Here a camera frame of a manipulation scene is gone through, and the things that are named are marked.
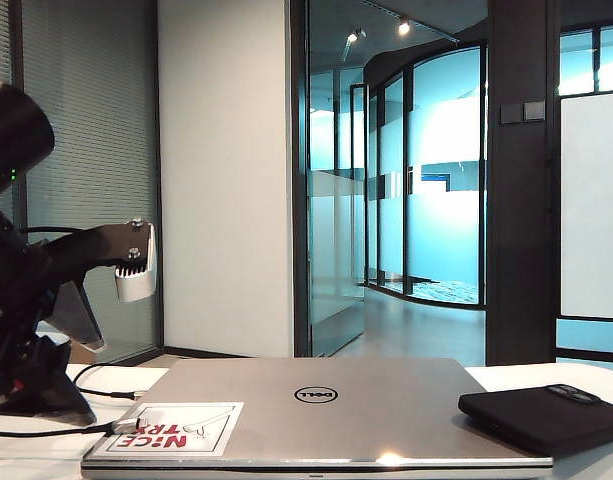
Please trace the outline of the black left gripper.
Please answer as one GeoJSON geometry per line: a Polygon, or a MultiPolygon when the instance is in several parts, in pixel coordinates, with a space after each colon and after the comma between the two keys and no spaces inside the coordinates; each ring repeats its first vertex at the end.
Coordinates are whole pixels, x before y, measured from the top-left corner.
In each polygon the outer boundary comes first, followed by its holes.
{"type": "Polygon", "coordinates": [[[70,345],[35,333],[52,313],[52,327],[89,351],[105,348],[83,285],[60,284],[50,251],[0,250],[0,415],[91,425],[96,415],[65,372],[70,345]]]}

